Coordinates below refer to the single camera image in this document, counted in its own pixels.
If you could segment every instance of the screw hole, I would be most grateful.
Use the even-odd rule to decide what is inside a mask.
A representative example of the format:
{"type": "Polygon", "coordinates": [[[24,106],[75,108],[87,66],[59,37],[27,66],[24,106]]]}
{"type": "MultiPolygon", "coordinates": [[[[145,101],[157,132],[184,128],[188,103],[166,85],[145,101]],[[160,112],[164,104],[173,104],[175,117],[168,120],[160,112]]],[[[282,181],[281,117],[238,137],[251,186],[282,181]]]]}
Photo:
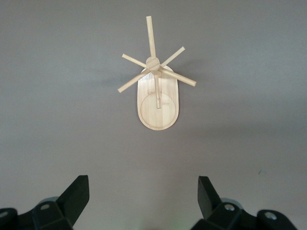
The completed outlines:
{"type": "Polygon", "coordinates": [[[48,209],[50,208],[50,205],[46,204],[46,205],[43,205],[42,207],[40,207],[40,210],[45,210],[45,209],[48,209]]]}
{"type": "Polygon", "coordinates": [[[276,220],[276,219],[277,219],[277,217],[275,216],[275,214],[274,214],[274,213],[271,213],[271,212],[266,212],[266,213],[264,213],[264,215],[265,215],[266,218],[268,218],[268,219],[272,219],[272,220],[276,220]]]}
{"type": "Polygon", "coordinates": [[[231,204],[226,204],[226,205],[225,205],[225,209],[226,209],[227,211],[234,211],[234,210],[235,210],[235,207],[233,207],[231,204]]]}
{"type": "Polygon", "coordinates": [[[0,213],[0,218],[5,217],[7,215],[8,215],[8,212],[2,212],[2,213],[0,213]]]}

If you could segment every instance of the black plastic part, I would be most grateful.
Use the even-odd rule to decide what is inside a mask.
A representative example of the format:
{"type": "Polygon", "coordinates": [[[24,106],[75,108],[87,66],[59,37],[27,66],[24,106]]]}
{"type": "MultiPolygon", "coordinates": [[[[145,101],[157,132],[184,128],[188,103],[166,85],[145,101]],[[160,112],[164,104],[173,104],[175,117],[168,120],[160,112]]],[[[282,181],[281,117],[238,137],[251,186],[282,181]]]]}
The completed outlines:
{"type": "Polygon", "coordinates": [[[71,225],[74,225],[89,199],[88,176],[81,175],[77,177],[56,202],[63,215],[67,217],[71,225]]]}
{"type": "Polygon", "coordinates": [[[213,210],[222,203],[207,176],[200,176],[198,178],[197,199],[204,219],[207,219],[213,213],[213,210]]]}
{"type": "Polygon", "coordinates": [[[88,176],[78,176],[56,201],[38,204],[19,216],[14,208],[0,209],[0,230],[72,230],[88,201],[88,176]]]}
{"type": "Polygon", "coordinates": [[[14,208],[0,209],[0,230],[16,228],[17,211],[14,208]]]}
{"type": "Polygon", "coordinates": [[[207,219],[208,222],[214,223],[222,229],[235,230],[241,218],[241,209],[230,203],[221,203],[207,219]],[[227,210],[226,205],[230,205],[234,209],[227,210]]]}
{"type": "Polygon", "coordinates": [[[262,210],[254,217],[234,204],[222,203],[206,176],[198,179],[198,203],[204,219],[199,220],[191,230],[297,230],[280,212],[262,210]],[[271,214],[273,218],[268,218],[266,212],[275,216],[271,214]]]}
{"type": "Polygon", "coordinates": [[[264,230],[297,230],[291,221],[282,213],[274,210],[261,210],[257,214],[258,227],[264,230]],[[271,212],[276,216],[276,219],[270,219],[265,216],[265,213],[271,212]]]}
{"type": "Polygon", "coordinates": [[[221,227],[200,219],[191,230],[224,230],[221,227]]]}
{"type": "Polygon", "coordinates": [[[56,202],[47,201],[37,205],[32,210],[35,229],[72,230],[71,224],[64,218],[56,202]]]}

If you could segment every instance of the engraved circle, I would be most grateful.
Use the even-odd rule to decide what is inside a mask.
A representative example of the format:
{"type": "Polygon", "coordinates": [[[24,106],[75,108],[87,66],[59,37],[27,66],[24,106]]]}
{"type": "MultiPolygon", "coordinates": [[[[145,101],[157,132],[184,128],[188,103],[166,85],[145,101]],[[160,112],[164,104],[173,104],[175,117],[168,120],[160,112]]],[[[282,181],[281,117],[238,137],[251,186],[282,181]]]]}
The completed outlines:
{"type": "Polygon", "coordinates": [[[149,94],[141,104],[141,114],[144,122],[155,128],[163,128],[172,123],[176,116],[174,101],[166,94],[160,94],[161,108],[156,107],[155,93],[149,94]]]}

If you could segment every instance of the gray surface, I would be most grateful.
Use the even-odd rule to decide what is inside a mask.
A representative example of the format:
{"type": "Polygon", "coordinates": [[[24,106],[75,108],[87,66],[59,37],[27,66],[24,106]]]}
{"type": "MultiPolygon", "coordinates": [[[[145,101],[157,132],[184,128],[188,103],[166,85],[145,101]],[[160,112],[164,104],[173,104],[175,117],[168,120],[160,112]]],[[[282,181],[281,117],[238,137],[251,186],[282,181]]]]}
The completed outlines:
{"type": "Polygon", "coordinates": [[[252,215],[307,221],[307,1],[0,1],[1,207],[19,213],[88,174],[76,230],[188,230],[197,179],[252,215]],[[153,17],[179,83],[176,123],[137,115],[153,17]]]}

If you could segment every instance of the wooden stick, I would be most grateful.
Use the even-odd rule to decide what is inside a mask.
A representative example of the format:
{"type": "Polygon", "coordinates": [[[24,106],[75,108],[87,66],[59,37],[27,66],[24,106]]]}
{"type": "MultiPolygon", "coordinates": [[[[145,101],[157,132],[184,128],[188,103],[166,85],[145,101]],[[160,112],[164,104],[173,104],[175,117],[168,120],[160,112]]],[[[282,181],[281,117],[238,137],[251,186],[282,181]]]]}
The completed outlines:
{"type": "Polygon", "coordinates": [[[127,59],[128,61],[131,61],[131,62],[133,62],[133,63],[135,63],[135,64],[137,64],[137,65],[139,65],[139,66],[142,66],[142,67],[146,68],[146,64],[140,62],[140,61],[137,60],[137,59],[134,59],[134,58],[132,58],[132,57],[130,57],[130,56],[128,56],[128,55],[125,55],[125,54],[123,54],[122,57],[125,58],[125,59],[127,59]]]}
{"type": "Polygon", "coordinates": [[[140,73],[139,75],[128,81],[126,84],[124,84],[122,87],[118,88],[117,90],[119,92],[123,92],[124,90],[129,88],[131,85],[133,85],[134,83],[136,83],[138,80],[140,80],[142,77],[144,77],[146,74],[149,73],[150,73],[149,69],[144,70],[142,73],[140,73]]]}
{"type": "Polygon", "coordinates": [[[168,74],[168,75],[176,78],[177,80],[182,81],[182,82],[184,82],[184,83],[186,83],[188,85],[191,85],[191,86],[195,86],[196,85],[196,81],[191,80],[189,78],[186,78],[186,77],[184,77],[184,76],[182,76],[180,74],[174,73],[172,71],[169,71],[169,70],[167,70],[167,69],[165,69],[163,67],[160,67],[159,71],[162,72],[162,73],[168,74]]]}
{"type": "Polygon", "coordinates": [[[184,47],[180,48],[176,53],[174,53],[172,56],[170,56],[168,59],[166,59],[165,62],[163,62],[161,64],[161,66],[162,67],[166,66],[168,63],[170,63],[172,60],[174,60],[175,57],[177,57],[179,54],[181,54],[184,50],[185,50],[184,47]]]}
{"type": "Polygon", "coordinates": [[[148,31],[148,39],[149,39],[149,47],[150,47],[150,55],[155,57],[155,46],[154,46],[154,30],[153,30],[153,21],[151,16],[146,17],[147,21],[147,31],[148,31]]]}
{"type": "Polygon", "coordinates": [[[156,101],[157,101],[157,109],[161,109],[159,76],[161,76],[161,72],[155,71],[154,72],[154,90],[155,90],[155,97],[156,97],[156,101]]]}

